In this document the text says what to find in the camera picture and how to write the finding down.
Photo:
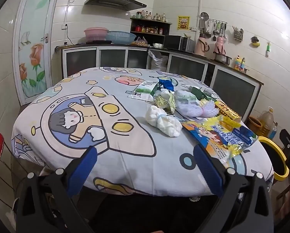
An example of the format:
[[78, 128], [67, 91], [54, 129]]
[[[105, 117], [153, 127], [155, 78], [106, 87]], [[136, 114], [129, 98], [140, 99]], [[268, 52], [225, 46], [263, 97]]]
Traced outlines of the yellow blue snack bag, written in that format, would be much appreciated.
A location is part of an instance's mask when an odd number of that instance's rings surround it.
[[240, 163], [236, 163], [236, 160], [258, 139], [252, 130], [224, 115], [197, 122], [187, 120], [181, 124], [211, 157], [218, 159], [226, 168], [233, 167], [244, 173], [245, 162], [241, 159]]

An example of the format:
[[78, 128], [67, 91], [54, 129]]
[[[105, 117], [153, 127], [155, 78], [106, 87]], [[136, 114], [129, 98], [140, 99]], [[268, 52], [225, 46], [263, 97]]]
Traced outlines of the white plastic bag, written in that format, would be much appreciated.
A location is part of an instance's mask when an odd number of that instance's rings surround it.
[[157, 106], [152, 105], [146, 112], [145, 119], [148, 124], [156, 127], [169, 137], [178, 137], [182, 125], [174, 116], [168, 116], [167, 113]]

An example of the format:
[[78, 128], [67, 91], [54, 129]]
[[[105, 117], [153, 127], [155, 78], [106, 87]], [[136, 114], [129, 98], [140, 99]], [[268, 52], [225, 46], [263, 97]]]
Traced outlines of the yellow red snack box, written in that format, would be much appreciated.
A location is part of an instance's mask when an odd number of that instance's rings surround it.
[[226, 116], [226, 117], [230, 118], [231, 120], [238, 122], [238, 123], [241, 121], [242, 117], [238, 113], [236, 113], [234, 110], [232, 110], [224, 102], [216, 101], [215, 106], [218, 108], [219, 113], [221, 115], [224, 115], [224, 116]]

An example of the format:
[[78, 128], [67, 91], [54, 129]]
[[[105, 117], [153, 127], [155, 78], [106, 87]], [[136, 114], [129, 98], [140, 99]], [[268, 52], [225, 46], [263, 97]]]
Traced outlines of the dark green wrapper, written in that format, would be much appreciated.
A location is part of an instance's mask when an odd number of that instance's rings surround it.
[[195, 95], [195, 97], [198, 99], [198, 100], [202, 100], [202, 99], [207, 99], [207, 95], [204, 94], [204, 92], [202, 92], [200, 89], [198, 89], [197, 87], [192, 87], [190, 89], [191, 93], [193, 95]]

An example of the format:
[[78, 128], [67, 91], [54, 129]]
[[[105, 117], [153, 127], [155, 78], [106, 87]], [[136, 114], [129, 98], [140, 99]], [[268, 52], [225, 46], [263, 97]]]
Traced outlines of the yellow wrapper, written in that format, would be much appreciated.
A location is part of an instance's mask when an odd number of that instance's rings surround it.
[[167, 113], [173, 114], [175, 112], [176, 109], [175, 98], [172, 94], [166, 95], [164, 97], [161, 95], [156, 96], [154, 98], [154, 102], [158, 108], [163, 109]]

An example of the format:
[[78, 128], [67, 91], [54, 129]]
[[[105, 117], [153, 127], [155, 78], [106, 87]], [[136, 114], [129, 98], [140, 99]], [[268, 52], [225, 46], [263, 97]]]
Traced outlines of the blue glove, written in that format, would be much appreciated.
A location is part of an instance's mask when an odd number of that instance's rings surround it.
[[159, 86], [165, 90], [174, 91], [174, 86], [171, 80], [159, 79]]

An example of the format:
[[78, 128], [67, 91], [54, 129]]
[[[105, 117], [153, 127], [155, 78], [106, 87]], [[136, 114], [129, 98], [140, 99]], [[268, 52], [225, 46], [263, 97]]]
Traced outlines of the green white milk carton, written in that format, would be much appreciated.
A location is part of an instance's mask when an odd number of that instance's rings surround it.
[[139, 84], [128, 97], [130, 99], [143, 100], [145, 102], [153, 102], [154, 95], [159, 88], [159, 83], [154, 81], [144, 81]]

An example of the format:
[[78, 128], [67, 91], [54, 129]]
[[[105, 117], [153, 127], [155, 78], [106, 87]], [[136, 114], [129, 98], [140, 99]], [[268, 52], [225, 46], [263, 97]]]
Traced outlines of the white green wrapper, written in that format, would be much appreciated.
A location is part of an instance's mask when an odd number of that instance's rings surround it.
[[180, 104], [194, 104], [194, 105], [200, 105], [200, 101], [197, 99], [197, 97], [191, 93], [190, 91], [186, 90], [177, 90], [174, 93], [174, 98], [177, 103]]

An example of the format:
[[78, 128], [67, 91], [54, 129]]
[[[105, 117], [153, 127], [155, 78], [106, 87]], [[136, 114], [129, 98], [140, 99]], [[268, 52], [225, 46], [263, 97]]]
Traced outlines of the yellow rimmed trash bin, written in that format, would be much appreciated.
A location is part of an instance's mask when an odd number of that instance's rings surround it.
[[286, 156], [282, 149], [272, 140], [267, 137], [259, 136], [259, 142], [264, 147], [270, 158], [274, 171], [274, 180], [282, 182], [288, 178], [290, 170], [286, 165]]

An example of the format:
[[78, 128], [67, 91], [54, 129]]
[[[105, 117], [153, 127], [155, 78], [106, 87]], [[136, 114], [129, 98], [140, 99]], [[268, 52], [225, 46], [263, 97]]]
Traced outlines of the cooking oil jug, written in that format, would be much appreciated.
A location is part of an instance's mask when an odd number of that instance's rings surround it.
[[261, 133], [262, 136], [268, 137], [269, 133], [273, 129], [274, 125], [274, 116], [273, 116], [273, 108], [269, 107], [267, 111], [264, 111], [257, 119], [262, 124]]

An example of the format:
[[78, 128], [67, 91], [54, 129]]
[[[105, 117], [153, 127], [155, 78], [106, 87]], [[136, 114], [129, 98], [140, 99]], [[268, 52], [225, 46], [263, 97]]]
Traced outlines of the brown plastic bucket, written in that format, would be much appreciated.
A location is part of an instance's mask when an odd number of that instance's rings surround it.
[[253, 131], [253, 133], [255, 133], [258, 136], [261, 135], [261, 130], [262, 130], [263, 125], [256, 118], [249, 116], [246, 120], [246, 125], [251, 131]]

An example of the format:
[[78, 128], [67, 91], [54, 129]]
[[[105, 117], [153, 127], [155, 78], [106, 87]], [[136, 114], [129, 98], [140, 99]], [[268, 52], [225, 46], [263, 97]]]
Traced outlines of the cartoon printed tablecloth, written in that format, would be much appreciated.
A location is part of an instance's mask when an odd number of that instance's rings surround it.
[[[117, 195], [193, 197], [211, 195], [197, 166], [193, 149], [199, 142], [182, 127], [169, 137], [147, 123], [147, 110], [155, 102], [130, 99], [144, 81], [171, 80], [174, 91], [159, 88], [156, 96], [197, 87], [207, 101], [222, 101], [202, 82], [183, 75], [159, 75], [155, 70], [88, 68], [62, 79], [35, 99], [16, 119], [11, 139], [13, 154], [55, 170], [79, 158], [89, 146], [98, 158], [85, 185]], [[240, 154], [246, 169], [241, 175], [261, 173], [268, 187], [274, 171], [257, 139]]]

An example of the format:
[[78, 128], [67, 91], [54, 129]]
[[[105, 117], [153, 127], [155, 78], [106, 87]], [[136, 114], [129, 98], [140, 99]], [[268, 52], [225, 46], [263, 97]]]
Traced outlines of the pink thermos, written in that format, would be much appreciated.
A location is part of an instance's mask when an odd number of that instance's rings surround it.
[[209, 50], [210, 46], [206, 42], [206, 35], [204, 33], [200, 33], [199, 38], [196, 42], [194, 53], [197, 55], [205, 56]]
[[220, 55], [226, 55], [226, 51], [224, 48], [224, 38], [222, 36], [217, 37], [213, 52]]

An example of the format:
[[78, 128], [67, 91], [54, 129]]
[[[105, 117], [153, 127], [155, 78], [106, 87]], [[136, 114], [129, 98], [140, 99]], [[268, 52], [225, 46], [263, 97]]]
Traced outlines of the pink thermos left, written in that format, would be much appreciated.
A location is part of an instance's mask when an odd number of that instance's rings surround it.
[[209, 50], [210, 46], [206, 42], [206, 35], [204, 33], [200, 33], [199, 38], [196, 42], [194, 53], [197, 55], [205, 56]]

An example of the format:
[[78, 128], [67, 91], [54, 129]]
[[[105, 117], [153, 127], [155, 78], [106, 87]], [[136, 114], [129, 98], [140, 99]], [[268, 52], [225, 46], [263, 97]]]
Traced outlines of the painted flower door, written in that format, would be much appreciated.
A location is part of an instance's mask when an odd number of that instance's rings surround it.
[[13, 34], [13, 70], [21, 106], [53, 85], [51, 31], [57, 0], [21, 0]]

